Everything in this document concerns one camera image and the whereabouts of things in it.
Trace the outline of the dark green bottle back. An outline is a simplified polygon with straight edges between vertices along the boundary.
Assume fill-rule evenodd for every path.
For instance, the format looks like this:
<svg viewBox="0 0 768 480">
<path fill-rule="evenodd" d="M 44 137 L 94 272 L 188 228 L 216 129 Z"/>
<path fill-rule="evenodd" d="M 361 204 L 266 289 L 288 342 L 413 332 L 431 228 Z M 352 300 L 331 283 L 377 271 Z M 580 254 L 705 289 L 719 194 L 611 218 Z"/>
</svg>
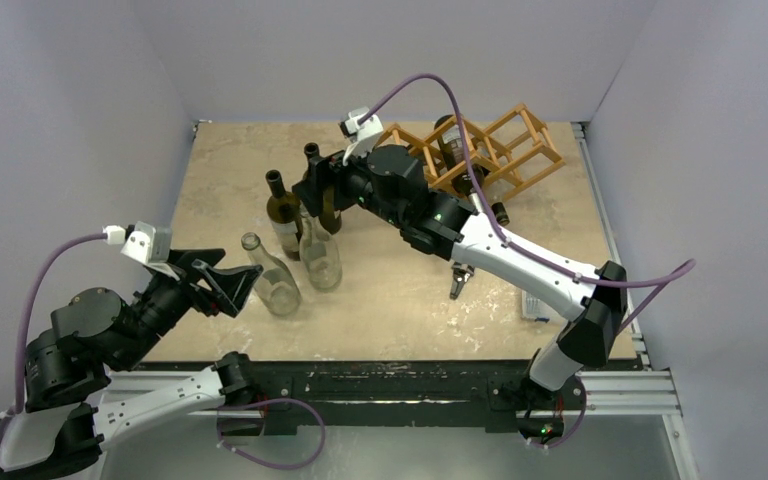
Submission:
<svg viewBox="0 0 768 480">
<path fill-rule="evenodd" d="M 304 146 L 304 154 L 310 159 L 320 154 L 319 146 L 309 142 Z M 334 189 L 329 188 L 323 193 L 323 210 L 318 216 L 320 225 L 331 235 L 336 235 L 342 228 L 341 212 L 333 205 Z"/>
</svg>

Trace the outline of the clear glass bottle tall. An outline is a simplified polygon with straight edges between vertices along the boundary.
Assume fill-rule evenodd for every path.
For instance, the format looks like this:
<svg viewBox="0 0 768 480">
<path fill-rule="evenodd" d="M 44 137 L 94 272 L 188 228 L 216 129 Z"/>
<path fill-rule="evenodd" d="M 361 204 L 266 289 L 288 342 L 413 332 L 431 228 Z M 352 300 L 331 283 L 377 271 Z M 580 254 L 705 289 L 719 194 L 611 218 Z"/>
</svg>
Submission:
<svg viewBox="0 0 768 480">
<path fill-rule="evenodd" d="M 317 291 L 331 292 L 339 287 L 343 274 L 337 243 L 306 209 L 301 210 L 300 218 L 300 258 L 309 282 Z"/>
</svg>

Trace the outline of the square clear whisky bottle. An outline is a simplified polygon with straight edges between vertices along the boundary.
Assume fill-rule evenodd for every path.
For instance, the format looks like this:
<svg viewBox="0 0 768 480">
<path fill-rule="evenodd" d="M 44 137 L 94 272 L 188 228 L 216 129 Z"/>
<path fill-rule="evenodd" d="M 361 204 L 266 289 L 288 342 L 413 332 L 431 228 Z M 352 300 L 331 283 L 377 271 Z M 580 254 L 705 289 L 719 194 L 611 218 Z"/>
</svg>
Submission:
<svg viewBox="0 0 768 480">
<path fill-rule="evenodd" d="M 510 223 L 510 216 L 503 202 L 495 202 L 491 205 L 491 210 L 496 222 L 505 227 Z"/>
</svg>

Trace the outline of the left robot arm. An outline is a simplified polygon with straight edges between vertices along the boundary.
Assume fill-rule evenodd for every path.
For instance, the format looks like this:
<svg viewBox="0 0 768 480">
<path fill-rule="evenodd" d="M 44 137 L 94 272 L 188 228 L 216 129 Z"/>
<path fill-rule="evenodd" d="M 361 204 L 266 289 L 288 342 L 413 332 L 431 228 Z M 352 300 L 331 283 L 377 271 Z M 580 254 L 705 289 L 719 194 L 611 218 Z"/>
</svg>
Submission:
<svg viewBox="0 0 768 480">
<path fill-rule="evenodd" d="M 56 479 L 93 465 L 117 443 L 202 408 L 257 399 L 248 358 L 223 356 L 170 387 L 92 405 L 110 373 L 130 371 L 190 311 L 237 316 L 263 269 L 220 268 L 224 250 L 173 250 L 131 301 L 96 287 L 51 314 L 25 348 L 26 400 L 0 416 L 0 479 Z"/>
</svg>

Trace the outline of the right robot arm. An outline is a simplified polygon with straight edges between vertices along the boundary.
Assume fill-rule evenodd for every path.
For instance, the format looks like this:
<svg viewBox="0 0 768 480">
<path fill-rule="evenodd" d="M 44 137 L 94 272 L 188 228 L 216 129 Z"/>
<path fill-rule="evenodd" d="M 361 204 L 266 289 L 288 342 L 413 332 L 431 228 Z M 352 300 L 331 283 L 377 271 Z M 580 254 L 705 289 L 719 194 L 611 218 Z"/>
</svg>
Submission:
<svg viewBox="0 0 768 480">
<path fill-rule="evenodd" d="M 467 264 L 534 294 L 566 319 L 563 329 L 531 360 L 521 381 L 524 399 L 544 407 L 584 367 L 607 364 L 627 311 L 624 267 L 596 267 L 559 256 L 510 233 L 496 233 L 493 216 L 470 201 L 429 187 L 420 161 L 407 148 L 385 145 L 365 158 L 321 155 L 304 147 L 307 169 L 292 190 L 319 215 L 328 192 L 332 205 L 354 205 L 396 227 L 415 250 Z"/>
</svg>

